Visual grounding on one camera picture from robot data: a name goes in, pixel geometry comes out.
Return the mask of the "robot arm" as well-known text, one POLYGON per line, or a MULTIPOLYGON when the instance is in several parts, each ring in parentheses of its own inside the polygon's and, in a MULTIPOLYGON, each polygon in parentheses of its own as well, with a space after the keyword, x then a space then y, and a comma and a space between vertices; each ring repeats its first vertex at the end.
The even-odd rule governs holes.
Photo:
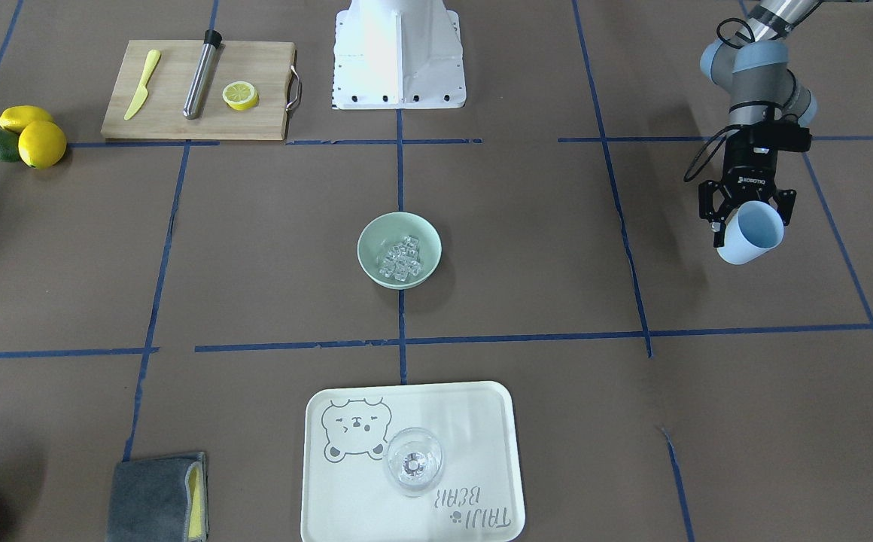
POLYGON ((713 136, 723 151, 721 176, 698 186, 698 209, 714 234, 713 244, 729 258, 733 244, 746 242, 745 223, 761 223, 752 241, 773 249, 790 222, 795 191, 777 186, 780 152, 811 148, 809 126, 818 101, 789 69, 786 38, 818 9, 818 1, 760 1, 738 30, 721 29, 701 55, 701 72, 730 98, 728 126, 713 136))

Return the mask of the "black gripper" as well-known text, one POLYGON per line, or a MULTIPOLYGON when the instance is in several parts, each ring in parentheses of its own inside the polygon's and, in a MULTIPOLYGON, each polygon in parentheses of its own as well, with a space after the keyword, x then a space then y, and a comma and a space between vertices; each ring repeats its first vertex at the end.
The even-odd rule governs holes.
POLYGON ((713 231, 713 247, 725 247, 731 206, 749 200, 768 203, 774 196, 774 209, 787 227, 790 224, 797 192, 776 188, 777 151, 726 151, 721 181, 704 181, 698 186, 698 212, 713 231))

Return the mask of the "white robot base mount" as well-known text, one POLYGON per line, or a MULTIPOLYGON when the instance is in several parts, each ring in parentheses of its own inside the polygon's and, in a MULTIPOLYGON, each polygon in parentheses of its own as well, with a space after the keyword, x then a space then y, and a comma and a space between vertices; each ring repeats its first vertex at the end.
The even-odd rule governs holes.
POLYGON ((334 23, 331 106, 456 109, 467 103, 460 17, 443 1, 353 1, 334 23))

